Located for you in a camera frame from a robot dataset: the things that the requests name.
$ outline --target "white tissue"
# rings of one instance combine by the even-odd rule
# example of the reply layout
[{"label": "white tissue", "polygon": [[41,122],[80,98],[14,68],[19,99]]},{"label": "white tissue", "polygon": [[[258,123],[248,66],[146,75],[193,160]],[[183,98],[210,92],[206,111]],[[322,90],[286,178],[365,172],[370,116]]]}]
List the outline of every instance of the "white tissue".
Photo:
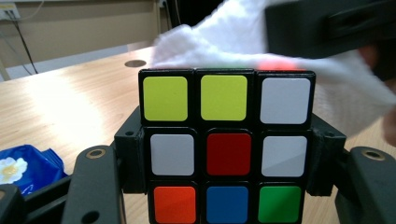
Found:
[{"label": "white tissue", "polygon": [[356,50],[325,59],[267,53],[264,9],[271,0],[228,0],[194,27],[160,35],[152,67],[244,67],[287,59],[317,74],[314,113],[350,136],[396,105],[395,95],[373,75]]}]

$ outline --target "wall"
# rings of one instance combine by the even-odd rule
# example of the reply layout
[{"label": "wall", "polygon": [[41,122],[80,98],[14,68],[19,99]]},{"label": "wall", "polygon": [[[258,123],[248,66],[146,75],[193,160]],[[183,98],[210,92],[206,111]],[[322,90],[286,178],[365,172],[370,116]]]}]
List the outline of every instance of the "wall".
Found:
[{"label": "wall", "polygon": [[[21,32],[35,62],[153,40],[161,20],[156,0],[111,2],[45,2],[29,20],[20,21]],[[21,17],[32,15],[39,2],[17,3]],[[18,32],[10,21],[0,21],[0,32],[29,63]],[[0,36],[0,61],[4,67],[20,65]]]}]

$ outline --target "cube face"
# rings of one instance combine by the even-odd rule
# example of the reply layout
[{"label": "cube face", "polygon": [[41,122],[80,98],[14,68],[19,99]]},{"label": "cube face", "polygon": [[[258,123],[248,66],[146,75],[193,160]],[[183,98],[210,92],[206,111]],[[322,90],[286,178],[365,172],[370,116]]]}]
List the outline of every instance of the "cube face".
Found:
[{"label": "cube face", "polygon": [[155,175],[194,173],[194,138],[190,134],[154,134],[150,138],[150,152]]},{"label": "cube face", "polygon": [[157,223],[195,223],[196,190],[193,187],[156,187],[153,191]]},{"label": "cube face", "polygon": [[262,175],[302,176],[306,151],[305,136],[266,136],[262,143]]},{"label": "cube face", "polygon": [[218,186],[206,190],[208,223],[246,223],[248,221],[248,188]]},{"label": "cube face", "polygon": [[184,121],[188,117],[188,84],[184,77],[146,77],[145,110],[150,121]]},{"label": "cube face", "polygon": [[248,80],[245,76],[206,75],[201,79],[201,117],[241,121],[247,117]]},{"label": "cube face", "polygon": [[211,133],[206,141],[209,175],[249,174],[252,139],[248,133]]},{"label": "cube face", "polygon": [[311,81],[268,77],[262,81],[260,120],[264,124],[303,124],[308,119]]},{"label": "cube face", "polygon": [[302,191],[297,186],[265,186],[260,189],[260,223],[296,223],[301,217]]},{"label": "cube face", "polygon": [[150,222],[301,223],[314,83],[305,71],[139,74]]}]

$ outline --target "black mechanical part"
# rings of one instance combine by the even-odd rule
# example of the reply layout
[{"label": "black mechanical part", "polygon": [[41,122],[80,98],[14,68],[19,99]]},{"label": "black mechanical part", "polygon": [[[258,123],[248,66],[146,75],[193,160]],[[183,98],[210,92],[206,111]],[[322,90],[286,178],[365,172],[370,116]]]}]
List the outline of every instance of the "black mechanical part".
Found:
[{"label": "black mechanical part", "polygon": [[72,176],[44,187],[25,197],[27,217],[23,223],[61,223]]},{"label": "black mechanical part", "polygon": [[25,217],[20,189],[12,184],[0,185],[0,223],[21,223]]},{"label": "black mechanical part", "polygon": [[396,1],[302,0],[265,9],[268,50],[291,57],[325,58],[396,41]]},{"label": "black mechanical part", "polygon": [[339,190],[335,199],[342,224],[394,224],[396,213],[396,160],[370,147],[351,149],[346,164],[359,199],[351,200]]},{"label": "black mechanical part", "polygon": [[63,224],[126,223],[116,152],[97,146],[76,160],[64,206]]},{"label": "black mechanical part", "polygon": [[122,124],[113,145],[120,157],[120,180],[124,193],[147,193],[140,108]]},{"label": "black mechanical part", "polygon": [[334,173],[338,171],[337,159],[343,158],[347,137],[332,125],[312,114],[311,129],[314,134],[308,167],[306,192],[312,196],[330,196],[334,185]]}]

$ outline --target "blue bag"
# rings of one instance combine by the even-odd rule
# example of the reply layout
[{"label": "blue bag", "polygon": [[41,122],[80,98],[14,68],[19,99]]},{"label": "blue bag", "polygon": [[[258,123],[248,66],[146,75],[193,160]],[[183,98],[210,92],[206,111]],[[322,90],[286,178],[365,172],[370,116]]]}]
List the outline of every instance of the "blue bag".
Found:
[{"label": "blue bag", "polygon": [[24,196],[65,176],[64,163],[52,149],[24,145],[0,151],[0,184],[15,184]]}]

